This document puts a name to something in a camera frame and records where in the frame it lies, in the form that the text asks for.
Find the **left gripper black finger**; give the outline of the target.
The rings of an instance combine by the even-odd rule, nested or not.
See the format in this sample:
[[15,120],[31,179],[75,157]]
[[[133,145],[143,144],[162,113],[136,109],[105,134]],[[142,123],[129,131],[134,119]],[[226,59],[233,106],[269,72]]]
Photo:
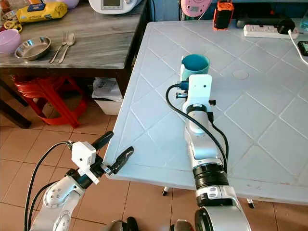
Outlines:
[[112,132],[112,130],[108,130],[105,134],[103,134],[103,136],[93,141],[92,146],[95,148],[95,150],[100,150],[102,147],[108,144],[113,136],[114,132]]
[[119,170],[128,162],[130,156],[132,156],[134,148],[130,146],[124,152],[122,152],[115,160],[115,162],[109,166],[110,175],[117,174]]

